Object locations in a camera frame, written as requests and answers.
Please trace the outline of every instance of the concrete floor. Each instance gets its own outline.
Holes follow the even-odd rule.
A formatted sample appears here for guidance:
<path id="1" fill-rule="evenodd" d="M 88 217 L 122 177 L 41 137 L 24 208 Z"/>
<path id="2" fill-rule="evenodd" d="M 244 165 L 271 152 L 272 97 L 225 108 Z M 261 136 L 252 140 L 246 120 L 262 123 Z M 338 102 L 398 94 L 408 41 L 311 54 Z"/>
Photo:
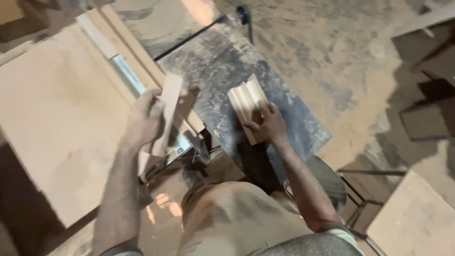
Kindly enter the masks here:
<path id="1" fill-rule="evenodd" d="M 331 131 L 317 155 L 332 169 L 408 170 L 422 175 L 455 208 L 451 169 L 454 142 L 409 141 L 398 113 L 424 98 L 390 40 L 395 28 L 418 15 L 424 0 L 216 0 L 223 13 L 247 4 L 253 14 L 256 48 Z M 431 2 L 440 6 L 449 0 Z M 224 160 L 225 169 L 232 163 Z M 241 178 L 238 173 L 207 178 Z M 180 202 L 188 188 L 179 170 L 160 180 L 154 201 L 142 211 L 139 246 L 145 255 L 174 255 L 182 231 Z M 364 196 L 386 200 L 399 179 L 351 175 Z M 349 203 L 343 216 L 353 210 Z M 377 208 L 367 209 L 355 228 L 366 228 Z M 86 234 L 92 232 L 88 225 Z M 91 236 L 74 255 L 87 255 Z M 53 255 L 68 255 L 56 251 Z"/>

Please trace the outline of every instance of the metal frame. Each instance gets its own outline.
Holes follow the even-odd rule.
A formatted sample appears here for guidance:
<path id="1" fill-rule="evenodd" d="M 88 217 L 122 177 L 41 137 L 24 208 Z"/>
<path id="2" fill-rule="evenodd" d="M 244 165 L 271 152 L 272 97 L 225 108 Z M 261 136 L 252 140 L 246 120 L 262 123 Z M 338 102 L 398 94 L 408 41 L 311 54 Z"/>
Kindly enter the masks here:
<path id="1" fill-rule="evenodd" d="M 365 209 L 365 207 L 368 204 L 373 204 L 373 205 L 378 205 L 378 206 L 384 206 L 384 202 L 378 202 L 374 200 L 368 200 L 365 199 L 348 181 L 347 179 L 343 176 L 343 174 L 363 174 L 363 175 L 373 175 L 373 176 L 384 176 L 384 175 L 393 175 L 393 176 L 405 176 L 407 171 L 380 171 L 380 170 L 371 170 L 371 171 L 366 171 L 366 170 L 342 170 L 339 169 L 338 173 L 340 174 L 340 178 L 343 180 L 343 182 L 354 192 L 354 194 L 360 198 L 361 202 L 358 203 L 349 193 L 347 193 L 348 198 L 351 199 L 351 201 L 357 206 L 357 209 L 352 213 L 352 215 L 348 218 L 344 226 L 349 229 L 349 231 L 356 237 L 364 240 L 368 246 L 379 256 L 385 255 L 384 252 L 382 252 L 381 249 L 377 248 L 375 246 L 375 243 L 368 237 L 366 233 L 358 232 L 353 229 L 353 226 L 357 221 L 359 220 L 360 215 L 362 214 L 362 211 Z"/>

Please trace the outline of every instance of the person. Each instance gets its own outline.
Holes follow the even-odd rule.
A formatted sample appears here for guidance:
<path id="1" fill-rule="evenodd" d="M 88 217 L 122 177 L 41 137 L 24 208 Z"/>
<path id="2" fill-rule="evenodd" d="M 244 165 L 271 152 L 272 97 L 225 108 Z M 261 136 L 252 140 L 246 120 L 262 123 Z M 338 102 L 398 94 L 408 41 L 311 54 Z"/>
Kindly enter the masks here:
<path id="1" fill-rule="evenodd" d="M 160 136 L 164 107 L 157 98 L 160 94 L 160 90 L 147 91 L 131 107 L 95 223 L 93 255 L 142 255 L 136 245 L 140 226 L 137 156 L 142 145 Z M 277 106 L 264 101 L 259 106 L 263 123 L 244 126 L 280 154 L 301 216 L 285 210 L 251 183 L 205 186 L 182 203 L 186 218 L 178 255 L 363 255 L 292 148 Z"/>

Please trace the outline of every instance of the right hand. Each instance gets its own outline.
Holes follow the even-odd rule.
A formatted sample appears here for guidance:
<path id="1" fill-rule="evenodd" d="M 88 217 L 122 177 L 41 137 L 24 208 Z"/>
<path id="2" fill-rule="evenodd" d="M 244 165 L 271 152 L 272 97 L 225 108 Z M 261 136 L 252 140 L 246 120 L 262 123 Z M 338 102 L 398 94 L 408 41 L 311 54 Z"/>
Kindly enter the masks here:
<path id="1" fill-rule="evenodd" d="M 286 142 L 288 140 L 286 123 L 281 117 L 277 105 L 273 102 L 266 103 L 264 100 L 260 100 L 259 107 L 264 116 L 262 125 L 251 121 L 247 121 L 243 125 L 274 146 Z"/>

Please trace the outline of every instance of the mdf board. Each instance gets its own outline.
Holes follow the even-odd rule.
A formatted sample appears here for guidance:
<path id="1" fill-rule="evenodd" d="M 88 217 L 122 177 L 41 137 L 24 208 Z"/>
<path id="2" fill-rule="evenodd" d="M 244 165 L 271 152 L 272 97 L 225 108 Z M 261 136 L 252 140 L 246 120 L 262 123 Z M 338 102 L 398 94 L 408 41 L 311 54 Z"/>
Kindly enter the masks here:
<path id="1" fill-rule="evenodd" d="M 246 121 L 253 121 L 257 124 L 261 124 L 262 116 L 258 102 L 259 100 L 268 102 L 256 75 L 252 74 L 246 83 L 242 82 L 239 87 L 230 89 L 227 96 L 242 124 L 250 144 L 254 145 L 263 142 L 263 138 L 257 135 L 255 136 L 250 129 L 243 126 Z"/>
<path id="2" fill-rule="evenodd" d="M 101 201 L 129 104 L 78 24 L 0 67 L 0 125 L 68 227 Z"/>
<path id="3" fill-rule="evenodd" d="M 367 234 L 387 256 L 455 255 L 455 210 L 409 171 Z"/>

